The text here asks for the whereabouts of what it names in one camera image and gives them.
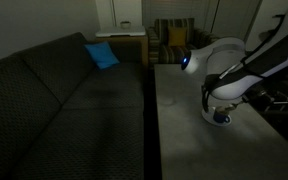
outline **gray table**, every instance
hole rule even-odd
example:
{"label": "gray table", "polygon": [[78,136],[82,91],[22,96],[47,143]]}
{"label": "gray table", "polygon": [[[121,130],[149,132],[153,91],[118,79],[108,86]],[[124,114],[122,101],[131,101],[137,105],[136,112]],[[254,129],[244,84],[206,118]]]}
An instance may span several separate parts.
{"label": "gray table", "polygon": [[249,104],[231,113],[227,127],[202,118],[203,80],[179,65],[155,66],[163,179],[288,180],[288,142]]}

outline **gray sofa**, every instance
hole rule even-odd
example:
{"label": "gray sofa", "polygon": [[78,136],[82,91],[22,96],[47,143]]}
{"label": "gray sofa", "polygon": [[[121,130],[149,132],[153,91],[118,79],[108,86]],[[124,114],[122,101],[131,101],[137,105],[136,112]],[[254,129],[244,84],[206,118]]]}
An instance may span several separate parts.
{"label": "gray sofa", "polygon": [[86,43],[0,60],[0,179],[143,179],[140,44],[110,44],[121,63],[99,70]]}

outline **yellow pillow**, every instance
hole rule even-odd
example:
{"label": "yellow pillow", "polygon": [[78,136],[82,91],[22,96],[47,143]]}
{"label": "yellow pillow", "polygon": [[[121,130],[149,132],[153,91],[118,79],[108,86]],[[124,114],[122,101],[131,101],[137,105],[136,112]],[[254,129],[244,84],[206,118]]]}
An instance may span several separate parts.
{"label": "yellow pillow", "polygon": [[185,46],[187,28],[168,27],[168,46]]}

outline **blue pillow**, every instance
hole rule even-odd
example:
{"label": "blue pillow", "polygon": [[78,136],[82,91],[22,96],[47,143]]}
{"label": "blue pillow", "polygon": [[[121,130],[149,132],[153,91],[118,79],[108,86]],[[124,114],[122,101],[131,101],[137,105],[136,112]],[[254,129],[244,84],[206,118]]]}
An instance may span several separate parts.
{"label": "blue pillow", "polygon": [[120,63],[113,54],[108,42],[87,44],[84,46],[100,69],[105,69],[114,64]]}

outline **armchair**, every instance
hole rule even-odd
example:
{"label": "armchair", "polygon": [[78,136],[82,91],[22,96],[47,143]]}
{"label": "armchair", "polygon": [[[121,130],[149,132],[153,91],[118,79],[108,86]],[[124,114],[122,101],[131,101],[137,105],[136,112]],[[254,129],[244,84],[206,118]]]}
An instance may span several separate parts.
{"label": "armchair", "polygon": [[[186,28],[185,44],[169,45],[169,27]],[[194,28],[194,18],[156,19],[154,27],[149,27],[147,33],[150,69],[153,69],[154,64],[180,64],[188,51],[200,49],[219,39],[209,32]]]}

